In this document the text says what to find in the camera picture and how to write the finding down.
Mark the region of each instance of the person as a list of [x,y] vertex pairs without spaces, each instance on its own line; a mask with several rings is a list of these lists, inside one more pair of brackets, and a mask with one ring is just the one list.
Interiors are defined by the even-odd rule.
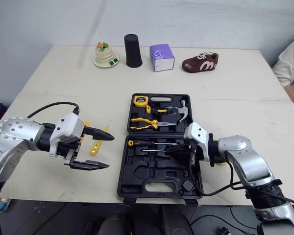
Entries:
[[294,102],[294,42],[280,54],[272,70]]

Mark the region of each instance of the tool box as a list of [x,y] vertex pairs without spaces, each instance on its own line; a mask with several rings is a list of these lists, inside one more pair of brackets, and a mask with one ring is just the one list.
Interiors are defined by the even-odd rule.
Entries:
[[[197,204],[201,197],[189,175],[190,155],[168,151],[172,146],[188,147],[184,131],[192,122],[187,94],[133,94],[118,184],[124,203],[135,203],[137,198],[180,198]],[[195,171],[202,190],[199,164]],[[155,183],[169,185],[171,191],[150,189]]]

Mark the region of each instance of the white logo on shoe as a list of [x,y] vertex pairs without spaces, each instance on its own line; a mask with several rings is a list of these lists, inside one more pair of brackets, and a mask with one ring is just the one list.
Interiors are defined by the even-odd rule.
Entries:
[[202,69],[204,68],[204,66],[206,65],[206,69],[205,70],[209,70],[212,69],[214,67],[214,62],[209,62],[209,61],[205,61],[204,63],[202,63],[202,65],[200,66],[199,70],[202,71]]
[[188,67],[189,69],[191,69],[191,65],[189,65],[189,64],[185,64],[185,67]]

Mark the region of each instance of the white sleeve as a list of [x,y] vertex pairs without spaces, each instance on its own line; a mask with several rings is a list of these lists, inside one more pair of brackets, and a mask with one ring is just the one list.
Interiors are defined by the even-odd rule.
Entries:
[[294,82],[294,42],[292,42],[279,56],[272,68],[283,87]]

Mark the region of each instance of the black tool case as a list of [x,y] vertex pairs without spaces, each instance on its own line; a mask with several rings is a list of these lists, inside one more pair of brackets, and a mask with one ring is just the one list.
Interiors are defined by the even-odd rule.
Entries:
[[[148,96],[148,104],[152,108],[166,108],[166,106],[181,107],[185,100],[188,115],[181,122],[182,114],[154,115],[146,113],[146,108],[136,107],[134,97]],[[143,127],[144,122],[132,123],[132,118],[147,118],[159,122],[178,123],[172,126],[160,126],[157,129],[133,130],[130,126]],[[193,122],[190,97],[187,94],[133,94],[127,123],[129,135],[125,139],[122,166],[118,184],[118,195],[124,198],[125,203],[135,203],[137,198],[180,198],[186,204],[197,204],[196,199],[201,198],[196,194],[195,187],[189,176],[189,157],[173,157],[165,152],[142,152],[142,149],[166,150],[171,145],[151,145],[144,147],[130,147],[129,140],[143,140],[187,144],[184,140],[184,131]],[[196,165],[199,188],[202,190],[202,181],[199,164]],[[148,191],[148,183],[165,183],[171,185],[173,191]]]

